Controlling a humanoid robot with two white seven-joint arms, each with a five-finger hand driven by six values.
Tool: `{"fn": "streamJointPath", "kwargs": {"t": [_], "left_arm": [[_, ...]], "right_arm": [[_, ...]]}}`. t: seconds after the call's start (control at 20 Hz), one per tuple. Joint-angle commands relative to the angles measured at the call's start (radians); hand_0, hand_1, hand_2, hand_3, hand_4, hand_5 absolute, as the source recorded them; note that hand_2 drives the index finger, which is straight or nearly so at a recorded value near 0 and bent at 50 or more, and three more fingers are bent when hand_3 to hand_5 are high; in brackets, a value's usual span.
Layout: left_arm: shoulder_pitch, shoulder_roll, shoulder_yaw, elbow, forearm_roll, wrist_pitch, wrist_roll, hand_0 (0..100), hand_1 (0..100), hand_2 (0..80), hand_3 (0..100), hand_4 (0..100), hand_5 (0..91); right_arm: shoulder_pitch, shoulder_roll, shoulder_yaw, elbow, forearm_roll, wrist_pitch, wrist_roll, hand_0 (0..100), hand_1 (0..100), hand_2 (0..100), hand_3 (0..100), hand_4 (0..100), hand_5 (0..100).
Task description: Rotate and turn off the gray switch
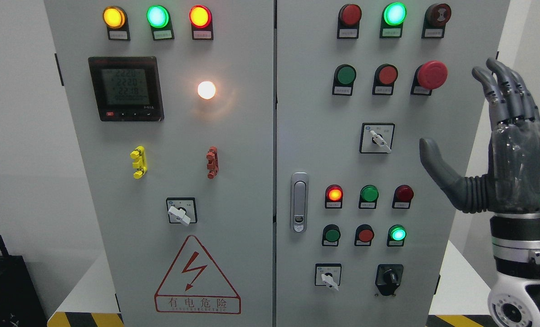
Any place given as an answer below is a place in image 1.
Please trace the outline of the gray robotic hand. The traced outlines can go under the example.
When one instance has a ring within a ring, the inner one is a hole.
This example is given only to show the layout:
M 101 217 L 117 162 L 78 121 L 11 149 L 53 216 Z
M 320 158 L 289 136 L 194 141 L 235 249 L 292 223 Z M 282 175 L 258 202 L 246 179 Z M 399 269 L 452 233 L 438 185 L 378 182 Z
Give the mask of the gray robotic hand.
M 472 75 L 489 105 L 488 172 L 457 174 L 433 139 L 419 141 L 421 162 L 452 205 L 463 213 L 540 213 L 540 113 L 521 75 L 488 58 Z

